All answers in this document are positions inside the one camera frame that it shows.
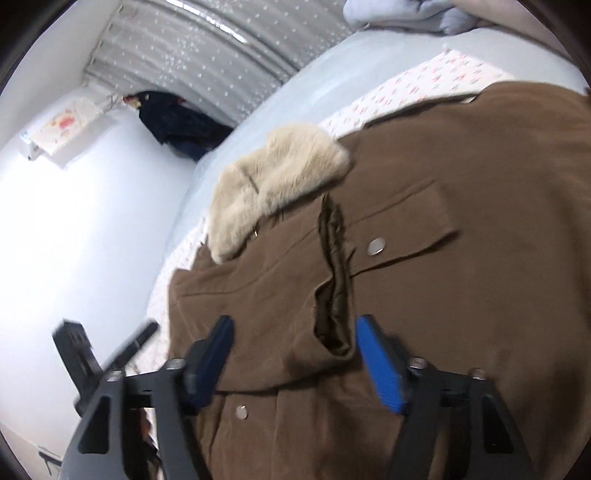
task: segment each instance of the gray curtain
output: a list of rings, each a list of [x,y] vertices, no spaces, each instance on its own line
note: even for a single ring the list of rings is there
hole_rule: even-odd
[[[345,0],[124,0],[86,74],[112,90],[174,92],[237,125],[351,34]]]

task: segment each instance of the screw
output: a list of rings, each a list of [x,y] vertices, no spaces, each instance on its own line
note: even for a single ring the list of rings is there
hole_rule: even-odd
[[[123,372],[121,370],[114,370],[107,374],[107,382],[117,382],[121,377],[123,377]]]
[[[183,358],[173,358],[166,363],[166,370],[181,370],[185,366]]]
[[[475,368],[470,372],[474,380],[486,380],[486,372],[482,368]]]
[[[408,362],[408,366],[410,368],[415,368],[417,370],[424,370],[425,368],[427,368],[427,365],[427,361],[419,356],[412,357]]]

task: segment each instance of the beige fur collar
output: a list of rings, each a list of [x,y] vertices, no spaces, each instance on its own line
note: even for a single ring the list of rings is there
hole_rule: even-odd
[[[207,244],[215,263],[231,260],[257,222],[320,186],[343,178],[348,152],[315,125],[289,125],[230,165],[216,186]]]

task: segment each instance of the silver snap button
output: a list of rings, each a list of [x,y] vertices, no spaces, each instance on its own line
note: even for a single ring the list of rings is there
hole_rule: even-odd
[[[240,405],[239,407],[236,407],[236,417],[239,420],[246,420],[246,417],[248,417],[248,410],[246,409],[246,405]]]
[[[378,253],[380,253],[384,249],[385,246],[386,246],[386,240],[384,240],[381,237],[371,241],[368,246],[368,255],[370,257],[377,255]]]

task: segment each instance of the hanging clothes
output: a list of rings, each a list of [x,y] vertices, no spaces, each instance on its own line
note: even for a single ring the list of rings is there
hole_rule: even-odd
[[[195,107],[189,108],[172,93],[139,92],[124,102],[139,110],[139,119],[160,144],[170,144],[195,161],[220,146],[233,131]]]
[[[196,424],[213,477],[385,478],[402,419],[356,350],[373,314],[439,369],[484,369],[539,478],[563,480],[591,436],[590,132],[588,99],[551,85],[423,102],[342,138],[344,179],[231,259],[204,246],[170,285],[170,355],[236,320]]]

